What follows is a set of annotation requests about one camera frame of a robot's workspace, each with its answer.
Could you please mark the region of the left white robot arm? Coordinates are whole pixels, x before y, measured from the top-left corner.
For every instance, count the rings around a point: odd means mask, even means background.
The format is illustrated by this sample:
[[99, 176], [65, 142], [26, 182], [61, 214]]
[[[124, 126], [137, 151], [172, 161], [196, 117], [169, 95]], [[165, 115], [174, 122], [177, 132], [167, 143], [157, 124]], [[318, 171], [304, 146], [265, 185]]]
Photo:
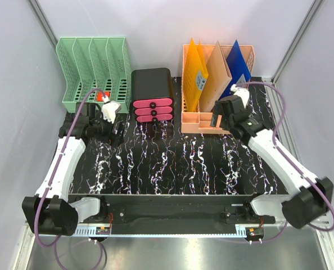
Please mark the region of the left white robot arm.
[[96, 197], [69, 202], [69, 188], [76, 166], [91, 140], [118, 147], [123, 142], [123, 124], [116, 116], [121, 106], [116, 101], [103, 105], [87, 102], [76, 105], [59, 129], [55, 155], [48, 173], [33, 197], [23, 199], [22, 210], [36, 235], [71, 236], [77, 225], [88, 218], [104, 222], [108, 208]]

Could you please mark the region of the pink folder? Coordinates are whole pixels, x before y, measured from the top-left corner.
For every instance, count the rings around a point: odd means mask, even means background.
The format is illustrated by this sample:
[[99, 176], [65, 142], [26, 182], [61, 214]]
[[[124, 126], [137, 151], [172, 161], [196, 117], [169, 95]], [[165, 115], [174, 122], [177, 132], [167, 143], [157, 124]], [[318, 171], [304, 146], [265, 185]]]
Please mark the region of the pink folder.
[[219, 41], [216, 42], [211, 51], [206, 67], [209, 76], [199, 99], [199, 110], [202, 113], [210, 112], [213, 109], [215, 101], [220, 99], [232, 80], [231, 72]]

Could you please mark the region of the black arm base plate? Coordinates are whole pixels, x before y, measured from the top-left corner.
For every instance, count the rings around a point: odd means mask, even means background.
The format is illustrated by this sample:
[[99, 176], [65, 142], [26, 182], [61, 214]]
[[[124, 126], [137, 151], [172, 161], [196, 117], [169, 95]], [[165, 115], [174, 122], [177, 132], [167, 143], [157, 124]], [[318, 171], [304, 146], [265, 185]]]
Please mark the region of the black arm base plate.
[[134, 221], [202, 220], [226, 224], [273, 224], [275, 219], [258, 216], [247, 211], [243, 205], [226, 204], [122, 204], [102, 207], [102, 213], [89, 218], [93, 223], [107, 222], [112, 218], [114, 224], [128, 224]]

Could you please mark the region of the black drawer cabinet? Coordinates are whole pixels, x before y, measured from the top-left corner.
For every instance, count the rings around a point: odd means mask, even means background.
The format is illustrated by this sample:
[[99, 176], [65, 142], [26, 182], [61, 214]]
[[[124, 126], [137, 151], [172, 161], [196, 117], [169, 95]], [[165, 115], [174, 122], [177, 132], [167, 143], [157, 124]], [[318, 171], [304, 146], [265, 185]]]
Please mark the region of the black drawer cabinet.
[[139, 69], [132, 72], [132, 94], [135, 100], [147, 100], [154, 98], [171, 98], [171, 107], [174, 111], [174, 93], [171, 73], [168, 68], [159, 67], [152, 69]]

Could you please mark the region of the blue folder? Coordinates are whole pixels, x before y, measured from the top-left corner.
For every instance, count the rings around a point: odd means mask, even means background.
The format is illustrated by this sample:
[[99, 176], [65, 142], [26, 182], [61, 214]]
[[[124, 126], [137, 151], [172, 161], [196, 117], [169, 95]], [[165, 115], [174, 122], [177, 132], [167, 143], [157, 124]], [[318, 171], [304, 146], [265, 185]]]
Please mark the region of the blue folder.
[[226, 58], [226, 62], [229, 67], [229, 71], [231, 72], [232, 79], [220, 96], [220, 100], [231, 95], [231, 86], [233, 84], [241, 84], [243, 82], [248, 82], [251, 79], [251, 72], [247, 67], [247, 63], [242, 55], [242, 51], [237, 40], [235, 40], [232, 49]]

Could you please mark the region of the pink bottom drawer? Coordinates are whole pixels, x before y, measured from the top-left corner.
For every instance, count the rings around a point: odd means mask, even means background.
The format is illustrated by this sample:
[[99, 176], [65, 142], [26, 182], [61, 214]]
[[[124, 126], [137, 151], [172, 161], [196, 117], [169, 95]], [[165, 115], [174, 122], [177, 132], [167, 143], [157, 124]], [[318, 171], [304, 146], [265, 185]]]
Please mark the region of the pink bottom drawer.
[[172, 114], [157, 114], [155, 116], [152, 115], [142, 115], [138, 116], [136, 120], [140, 123], [148, 123], [148, 122], [159, 122], [159, 121], [168, 121], [172, 120]]

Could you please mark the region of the pink drawer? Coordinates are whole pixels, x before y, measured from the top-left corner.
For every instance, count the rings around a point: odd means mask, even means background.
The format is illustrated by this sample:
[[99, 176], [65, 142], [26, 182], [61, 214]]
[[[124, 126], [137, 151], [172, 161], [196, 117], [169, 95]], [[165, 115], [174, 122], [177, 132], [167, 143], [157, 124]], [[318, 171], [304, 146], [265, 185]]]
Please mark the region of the pink drawer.
[[137, 116], [144, 116], [144, 115], [149, 115], [149, 116], [156, 116], [159, 114], [170, 114], [173, 111], [171, 107], [163, 106], [163, 107], [156, 107], [156, 108], [139, 108], [135, 109], [134, 113]]
[[171, 98], [154, 98], [147, 100], [135, 100], [133, 102], [133, 107], [135, 109], [150, 108], [155, 109], [157, 107], [171, 106], [173, 100]]
[[155, 116], [152, 115], [142, 115], [138, 116], [136, 120], [140, 123], [148, 123], [148, 122], [159, 122], [159, 121], [168, 121], [172, 120], [172, 114], [157, 114]]

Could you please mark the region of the pink top drawer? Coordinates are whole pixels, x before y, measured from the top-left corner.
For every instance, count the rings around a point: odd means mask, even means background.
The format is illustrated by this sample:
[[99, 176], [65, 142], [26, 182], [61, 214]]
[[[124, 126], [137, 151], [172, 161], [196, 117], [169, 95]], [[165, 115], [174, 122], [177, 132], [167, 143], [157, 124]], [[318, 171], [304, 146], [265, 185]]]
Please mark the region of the pink top drawer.
[[155, 109], [157, 107], [171, 106], [173, 100], [171, 98], [154, 98], [147, 100], [135, 100], [133, 102], [133, 107], [135, 109], [150, 108]]

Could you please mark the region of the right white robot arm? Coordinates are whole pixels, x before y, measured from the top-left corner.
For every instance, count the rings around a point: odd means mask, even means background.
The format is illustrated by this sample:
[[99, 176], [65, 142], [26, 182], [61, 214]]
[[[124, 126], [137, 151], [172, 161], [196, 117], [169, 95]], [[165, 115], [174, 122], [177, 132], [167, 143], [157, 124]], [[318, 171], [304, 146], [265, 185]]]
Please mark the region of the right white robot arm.
[[242, 98], [228, 96], [215, 102], [210, 125], [220, 125], [265, 161], [282, 181], [288, 194], [254, 195], [242, 209], [245, 221], [255, 223], [262, 216], [283, 218], [294, 228], [310, 225], [329, 211], [334, 185], [318, 178], [302, 166], [276, 139], [273, 130], [260, 118], [252, 116]]

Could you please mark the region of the orange file organizer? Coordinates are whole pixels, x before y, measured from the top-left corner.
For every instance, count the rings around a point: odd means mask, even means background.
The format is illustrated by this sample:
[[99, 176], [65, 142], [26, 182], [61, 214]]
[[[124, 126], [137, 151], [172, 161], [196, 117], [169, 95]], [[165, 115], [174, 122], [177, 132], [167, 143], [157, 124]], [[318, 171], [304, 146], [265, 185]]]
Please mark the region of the orange file organizer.
[[[197, 107], [195, 112], [188, 112], [184, 98], [184, 67], [186, 63], [189, 45], [183, 45], [182, 56], [182, 86], [181, 86], [181, 132], [182, 133], [201, 133], [201, 134], [230, 134], [229, 131], [222, 130], [220, 122], [222, 117], [218, 116], [216, 127], [210, 126], [212, 112], [200, 112]], [[255, 63], [255, 52], [252, 45], [240, 45], [243, 59], [246, 61], [247, 67], [252, 72]]]

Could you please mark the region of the yellow folder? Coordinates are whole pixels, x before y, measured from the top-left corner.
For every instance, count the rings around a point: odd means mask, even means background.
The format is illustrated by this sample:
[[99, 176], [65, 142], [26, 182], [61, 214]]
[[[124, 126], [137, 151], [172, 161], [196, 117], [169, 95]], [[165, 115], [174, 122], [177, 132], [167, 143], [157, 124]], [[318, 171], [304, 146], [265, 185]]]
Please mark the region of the yellow folder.
[[195, 112], [209, 73], [201, 43], [191, 38], [183, 69], [183, 94], [188, 112]]

